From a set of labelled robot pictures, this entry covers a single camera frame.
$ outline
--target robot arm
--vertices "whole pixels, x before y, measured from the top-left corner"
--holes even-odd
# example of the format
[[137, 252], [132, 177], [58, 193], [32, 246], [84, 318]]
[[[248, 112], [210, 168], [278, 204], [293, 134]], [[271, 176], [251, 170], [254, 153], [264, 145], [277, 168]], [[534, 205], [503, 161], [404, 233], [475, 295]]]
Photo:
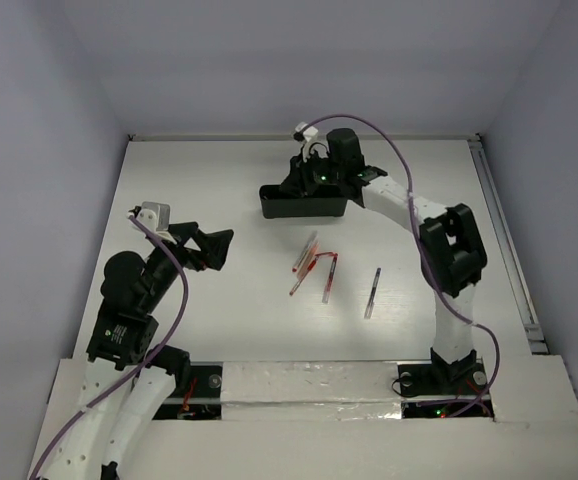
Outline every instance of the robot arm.
[[[196, 271], [220, 270], [227, 257], [233, 230], [205, 234], [195, 222], [169, 225], [169, 206], [145, 202], [131, 212], [158, 235], [184, 267]], [[198, 250], [185, 247], [193, 240]], [[151, 316], [178, 275], [159, 248], [143, 259], [120, 252], [109, 259], [101, 287], [103, 302], [87, 347], [88, 361], [76, 412], [85, 412], [53, 451], [40, 479], [115, 480], [126, 459], [174, 389], [189, 382], [189, 354], [164, 347], [144, 368], [132, 390], [127, 381], [88, 409], [95, 398], [131, 375], [144, 361], [158, 327]]]
[[[347, 199], [416, 234], [445, 299], [458, 313], [470, 318], [475, 284], [487, 264], [471, 210], [463, 204], [448, 208], [414, 196], [412, 216], [407, 189], [384, 170], [365, 165], [353, 130], [340, 128], [329, 132], [327, 157], [322, 158], [311, 149], [317, 130], [304, 127], [305, 124], [296, 127], [294, 138], [303, 148], [300, 155], [291, 159], [290, 172], [281, 190], [304, 197], [312, 195], [320, 185], [335, 185]], [[431, 360], [440, 381], [451, 383], [473, 367], [476, 352], [469, 325], [456, 318], [437, 293], [435, 301], [436, 337]]]

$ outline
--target white platform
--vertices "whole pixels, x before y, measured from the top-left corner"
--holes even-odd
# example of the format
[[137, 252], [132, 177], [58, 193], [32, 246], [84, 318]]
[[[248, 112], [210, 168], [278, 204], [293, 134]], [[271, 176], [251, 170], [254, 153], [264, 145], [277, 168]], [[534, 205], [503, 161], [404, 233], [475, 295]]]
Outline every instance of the white platform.
[[[62, 361], [36, 457], [72, 413], [83, 372], [83, 361]], [[508, 359], [492, 393], [496, 422], [326, 412], [152, 422], [122, 480], [578, 479], [578, 404], [560, 357]]]
[[[384, 143], [362, 145], [368, 163], [402, 178]], [[578, 478], [578, 404], [561, 359], [530, 354], [467, 143], [403, 141], [400, 146], [411, 162], [417, 192], [448, 205], [464, 202], [475, 212], [489, 254], [475, 316], [495, 331], [502, 348], [500, 377], [492, 390], [497, 421], [332, 421], [347, 417], [254, 409], [216, 422], [152, 422], [131, 473], [122, 480]], [[433, 296], [406, 232], [353, 204], [341, 219], [262, 217], [258, 188], [280, 182], [295, 151], [290, 141], [130, 143], [76, 358], [61, 363], [39, 448], [72, 413], [84, 368], [82, 354], [101, 302], [104, 263], [121, 250], [150, 251], [125, 219], [126, 211], [144, 200], [169, 203], [173, 222], [195, 220], [206, 232], [235, 230], [223, 271], [189, 274], [189, 308], [171, 343], [189, 350], [192, 360], [428, 358]], [[320, 233], [322, 249], [340, 254], [329, 305], [321, 303], [328, 266], [320, 266], [294, 298], [288, 296], [294, 282], [291, 265], [313, 229]], [[373, 318], [364, 320], [378, 266], [383, 270], [376, 307]], [[160, 336], [180, 297], [176, 284], [156, 309]], [[475, 340], [491, 371], [489, 339], [476, 334]], [[239, 371], [231, 367], [225, 371]], [[290, 378], [300, 381], [293, 373]], [[224, 381], [232, 388], [229, 378]], [[373, 389], [372, 401], [388, 403], [376, 390], [379, 383], [348, 384], [349, 399]], [[258, 385], [246, 389], [254, 401], [281, 400], [270, 383]]]
[[[489, 265], [478, 285], [474, 315], [494, 329], [505, 356], [529, 346], [478, 177], [465, 141], [402, 141], [417, 193], [475, 212]], [[235, 236], [221, 272], [189, 273], [190, 302], [172, 344], [195, 361], [424, 359], [434, 337], [433, 295], [420, 272], [410, 234], [349, 203], [340, 219], [266, 220], [258, 189], [280, 183], [298, 144], [286, 142], [130, 143], [100, 250], [75, 354], [89, 341], [102, 297], [107, 259], [121, 250], [147, 255], [149, 243], [126, 212], [144, 200], [171, 205], [172, 222], [197, 221], [203, 231], [231, 228]], [[364, 141], [367, 163], [403, 179], [385, 142]], [[329, 305], [321, 303], [328, 264], [319, 265], [296, 296], [291, 265], [309, 233], [321, 249], [339, 252]], [[363, 313], [376, 270], [382, 276], [371, 320]], [[164, 335], [178, 311], [176, 283], [154, 316]], [[491, 342], [476, 333], [476, 347]]]

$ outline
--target white wall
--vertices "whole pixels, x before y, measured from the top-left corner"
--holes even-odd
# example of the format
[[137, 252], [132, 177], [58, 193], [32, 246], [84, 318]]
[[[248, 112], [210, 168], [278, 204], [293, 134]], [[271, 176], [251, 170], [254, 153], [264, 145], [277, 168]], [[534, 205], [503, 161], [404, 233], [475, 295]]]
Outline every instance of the white wall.
[[558, 0], [63, 0], [132, 133], [394, 132], [493, 120]]
[[578, 0], [565, 0], [487, 130], [540, 323], [578, 390]]
[[0, 0], [0, 479], [29, 466], [126, 146], [83, 53], [56, 2]]

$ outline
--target marker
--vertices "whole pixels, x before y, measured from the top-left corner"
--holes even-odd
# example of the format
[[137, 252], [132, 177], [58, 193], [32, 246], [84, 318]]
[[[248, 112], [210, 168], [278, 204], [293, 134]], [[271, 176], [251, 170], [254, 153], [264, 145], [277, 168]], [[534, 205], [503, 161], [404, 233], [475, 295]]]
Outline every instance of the marker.
[[305, 261], [305, 257], [307, 256], [307, 254], [309, 253], [309, 251], [313, 247], [313, 243], [316, 241], [317, 236], [318, 236], [318, 232], [316, 232], [314, 230], [311, 233], [311, 235], [309, 236], [309, 240], [307, 240], [307, 243], [305, 244], [304, 248], [300, 252], [300, 255], [298, 256], [298, 260], [296, 260], [296, 263], [294, 263], [293, 267], [291, 267], [292, 272], [294, 272], [294, 273], [297, 272], [298, 269], [300, 268], [300, 265], [302, 265], [302, 263]]
[[325, 286], [325, 292], [322, 294], [322, 303], [329, 303], [329, 295], [331, 294], [331, 284], [333, 283], [333, 275], [336, 273], [336, 264], [338, 263], [338, 254], [333, 254], [333, 260], [331, 260], [331, 268], [329, 269], [329, 278], [327, 279], [327, 285]]
[[367, 308], [365, 309], [365, 319], [371, 318], [373, 313], [373, 302], [376, 298], [376, 289], [378, 288], [378, 280], [380, 280], [380, 271], [382, 269], [378, 267], [376, 269], [376, 276], [373, 277], [373, 285], [371, 286], [371, 293], [369, 294], [369, 301], [367, 302]]

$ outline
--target pen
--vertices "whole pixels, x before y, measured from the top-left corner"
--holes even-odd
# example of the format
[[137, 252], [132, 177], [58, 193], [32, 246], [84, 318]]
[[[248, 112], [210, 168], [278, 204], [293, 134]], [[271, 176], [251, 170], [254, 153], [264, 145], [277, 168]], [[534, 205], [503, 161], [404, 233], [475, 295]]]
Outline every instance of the pen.
[[371, 318], [373, 313], [373, 302], [376, 298], [376, 289], [378, 288], [378, 280], [380, 280], [380, 271], [382, 269], [378, 267], [376, 269], [376, 276], [373, 277], [373, 285], [371, 286], [371, 293], [369, 294], [369, 301], [367, 302], [367, 308], [365, 309], [365, 318]]
[[333, 275], [334, 273], [336, 273], [337, 263], [338, 263], [338, 254], [334, 253], [333, 260], [331, 260], [331, 268], [329, 269], [329, 278], [327, 278], [327, 285], [325, 286], [325, 292], [322, 294], [322, 303], [329, 303], [329, 295], [331, 294], [331, 284], [333, 283]]
[[307, 267], [304, 275], [302, 276], [298, 276], [298, 281], [296, 282], [296, 284], [293, 286], [293, 288], [289, 291], [289, 295], [293, 296], [294, 293], [296, 293], [296, 290], [298, 290], [298, 287], [300, 287], [300, 284], [302, 283], [302, 281], [307, 277], [307, 274], [313, 270], [313, 267], [316, 266], [316, 262], [318, 261], [317, 258], [314, 258], [311, 263], [309, 264], [309, 266]]

